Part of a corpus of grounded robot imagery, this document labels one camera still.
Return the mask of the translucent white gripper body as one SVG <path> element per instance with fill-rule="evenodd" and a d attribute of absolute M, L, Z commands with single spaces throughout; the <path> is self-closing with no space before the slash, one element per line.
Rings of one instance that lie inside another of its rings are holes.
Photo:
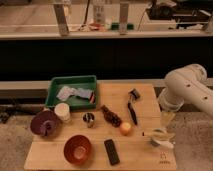
<path fill-rule="evenodd" d="M 161 112 L 161 115 L 160 115 L 161 130 L 164 133 L 167 132 L 167 126 L 171 123 L 174 117 L 175 117 L 174 112 L 167 112 L 167 111 Z"/>

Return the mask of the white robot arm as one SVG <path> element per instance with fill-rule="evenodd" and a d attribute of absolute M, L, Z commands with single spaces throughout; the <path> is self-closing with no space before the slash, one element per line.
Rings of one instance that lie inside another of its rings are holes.
<path fill-rule="evenodd" d="M 213 120 L 213 90 L 205 85 L 207 71 L 200 64 L 190 64 L 170 71 L 164 78 L 165 88 L 158 96 L 163 110 L 161 126 L 166 128 L 185 102 L 190 102 Z"/>

